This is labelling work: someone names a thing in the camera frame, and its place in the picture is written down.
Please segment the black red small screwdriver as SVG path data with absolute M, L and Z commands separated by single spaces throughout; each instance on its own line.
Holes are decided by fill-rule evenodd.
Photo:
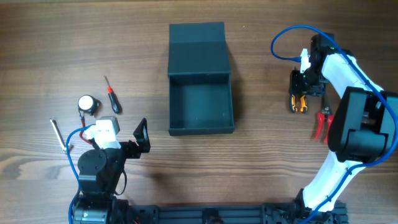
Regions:
M 116 114 L 120 114 L 122 112 L 122 108 L 121 105 L 117 99 L 116 94 L 114 93 L 113 89 L 111 88 L 108 78 L 106 76 L 104 76 L 104 79 L 107 83 L 107 89 L 108 89 L 108 97 L 109 100 L 111 102 L 111 106 L 112 106 L 112 110 L 116 113 Z

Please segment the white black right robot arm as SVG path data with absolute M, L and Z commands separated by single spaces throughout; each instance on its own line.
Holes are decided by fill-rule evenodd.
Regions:
M 328 155 L 314 179 L 285 210 L 292 221 L 332 217 L 336 200 L 366 167 L 387 159 L 397 146 L 397 94 L 384 91 L 359 69 L 353 54 L 333 34 L 317 34 L 292 70 L 289 108 L 308 111 L 307 96 L 321 96 L 318 139 L 326 126 Z

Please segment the orange black needle-nose pliers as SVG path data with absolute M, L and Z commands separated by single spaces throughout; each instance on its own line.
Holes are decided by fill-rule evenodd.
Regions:
M 289 96 L 289 110 L 292 113 L 301 112 L 307 113 L 308 111 L 308 103 L 307 96 L 304 94 L 299 94 L 298 96 L 293 93 Z

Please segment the dark green open box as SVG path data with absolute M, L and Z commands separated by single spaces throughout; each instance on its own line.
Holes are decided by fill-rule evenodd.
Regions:
M 224 22 L 169 25 L 169 134 L 234 131 Z

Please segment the red handled snips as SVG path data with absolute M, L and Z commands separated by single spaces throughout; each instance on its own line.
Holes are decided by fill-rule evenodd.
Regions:
M 329 130 L 330 130 L 333 118 L 334 118 L 334 115 L 333 115 L 333 111 L 330 107 L 327 94 L 324 93 L 322 96 L 322 108 L 317 113 L 317 129 L 315 132 L 314 139 L 318 139 L 321 136 L 321 133 L 322 133 L 322 130 L 324 127 L 324 123 L 327 123 L 326 136 L 324 139 L 324 143 L 326 143 L 326 144 L 328 143 L 328 134 L 329 134 Z

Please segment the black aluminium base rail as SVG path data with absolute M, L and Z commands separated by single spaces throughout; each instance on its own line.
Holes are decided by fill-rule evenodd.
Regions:
M 287 203 L 265 203 L 247 206 L 158 207 L 133 205 L 130 217 L 133 223 L 299 223 L 301 218 L 290 219 Z

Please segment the silver metal socket wrench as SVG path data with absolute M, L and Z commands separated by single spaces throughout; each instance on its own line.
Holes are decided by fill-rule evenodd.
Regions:
M 62 134 L 61 134 L 61 132 L 60 132 L 58 126 L 57 126 L 57 122 L 54 119 L 50 118 L 50 123 L 52 124 L 53 130 L 55 131 L 55 134 L 57 136 L 58 142 L 59 142 L 59 144 L 60 144 L 60 146 L 62 148 L 62 152 L 64 154 L 66 154 L 65 141 L 62 138 Z

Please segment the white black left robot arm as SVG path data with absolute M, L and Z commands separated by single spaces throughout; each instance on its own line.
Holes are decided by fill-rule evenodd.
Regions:
M 127 200 L 116 198 L 120 176 L 126 177 L 127 159 L 138 159 L 150 151 L 147 120 L 143 118 L 133 132 L 135 141 L 120 142 L 117 118 L 106 116 L 95 124 L 74 130 L 83 131 L 92 150 L 84 152 L 73 165 L 70 151 L 67 157 L 78 182 L 78 191 L 68 209 L 69 223 L 139 223 Z

